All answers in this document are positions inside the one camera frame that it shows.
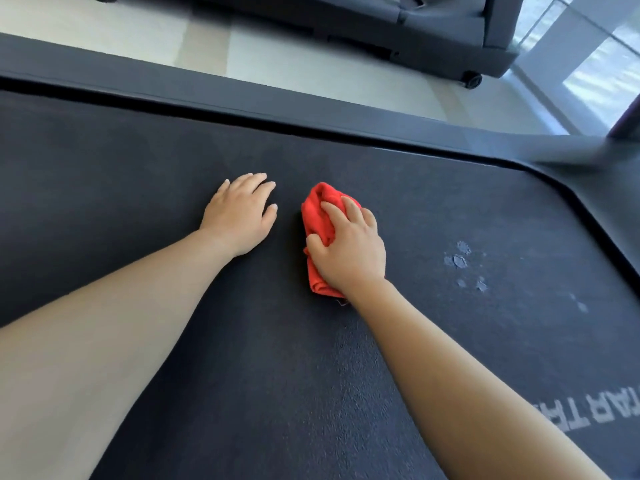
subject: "beige floor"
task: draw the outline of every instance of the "beige floor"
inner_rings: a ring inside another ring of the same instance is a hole
[[[523,134],[558,129],[508,78],[473,91],[274,23],[185,0],[0,0],[0,32]]]

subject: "treadmill belt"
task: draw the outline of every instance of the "treadmill belt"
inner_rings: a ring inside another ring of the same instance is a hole
[[[308,289],[300,204],[372,209],[388,278],[613,478],[640,471],[640,306],[555,189],[513,169],[0,92],[0,324],[277,182],[92,478],[443,479],[366,325]]]

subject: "finger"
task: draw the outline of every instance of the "finger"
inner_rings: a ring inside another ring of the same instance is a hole
[[[264,206],[274,188],[276,188],[276,182],[265,182],[256,189],[253,195],[260,199],[262,206]]]
[[[231,183],[229,183],[229,179],[227,178],[224,182],[222,182],[222,185],[219,186],[217,192],[215,193],[215,195],[213,195],[213,197],[215,197],[216,195],[224,194],[229,188],[229,185],[231,185]]]
[[[335,227],[336,229],[349,223],[347,216],[345,216],[343,211],[338,209],[334,204],[329,202],[320,202],[320,207],[322,207],[324,211],[329,215],[331,224],[333,224],[333,227]]]
[[[347,210],[347,217],[349,218],[349,220],[354,224],[364,224],[362,211],[356,205],[356,202],[345,196],[342,196],[342,202],[344,204],[344,208]]]
[[[266,173],[256,173],[255,175],[252,175],[242,182],[242,185],[240,185],[240,190],[242,190],[242,192],[252,194],[256,190],[256,188],[258,188],[258,185],[263,183],[266,178]]]
[[[231,186],[229,188],[231,190],[236,190],[236,188],[242,185],[242,182],[244,182],[247,178],[251,177],[252,175],[253,175],[252,173],[245,173],[244,175],[240,175],[240,177],[236,178],[233,181],[233,183],[231,183]]]
[[[318,234],[309,234],[307,236],[307,249],[313,262],[316,262],[316,259],[321,258],[327,252]]]
[[[367,223],[367,226],[371,227],[376,233],[378,233],[378,222],[376,221],[376,217],[373,215],[373,212],[369,209],[362,209],[362,217],[364,217],[364,222]]]
[[[262,227],[267,234],[273,227],[273,223],[276,222],[276,217],[278,217],[278,205],[272,203],[267,207],[267,210],[264,211],[264,215],[262,216]]]

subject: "red cloth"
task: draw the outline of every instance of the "red cloth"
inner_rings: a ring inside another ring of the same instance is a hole
[[[325,201],[334,204],[338,209],[346,214],[344,203],[342,202],[343,195],[349,197],[347,194],[338,192],[331,185],[321,182],[311,189],[309,197],[302,202],[302,222],[305,225],[305,232],[309,234],[318,234],[322,243],[328,246],[335,239],[335,229],[331,224],[329,215],[320,207],[320,202]],[[358,207],[361,205],[353,197],[349,197],[352,201],[356,202]],[[309,285],[311,291],[318,294],[324,294],[327,296],[334,296],[336,298],[344,298],[344,295],[340,291],[331,288],[329,284],[320,276],[314,262],[311,261],[309,256],[309,250],[305,248],[305,254],[307,257],[307,268],[309,271]]]

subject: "person's left hand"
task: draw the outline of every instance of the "person's left hand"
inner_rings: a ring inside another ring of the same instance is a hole
[[[275,182],[262,184],[266,173],[247,173],[229,183],[225,180],[204,211],[200,231],[222,242],[233,256],[260,244],[276,220],[278,206],[271,204],[262,215]]]

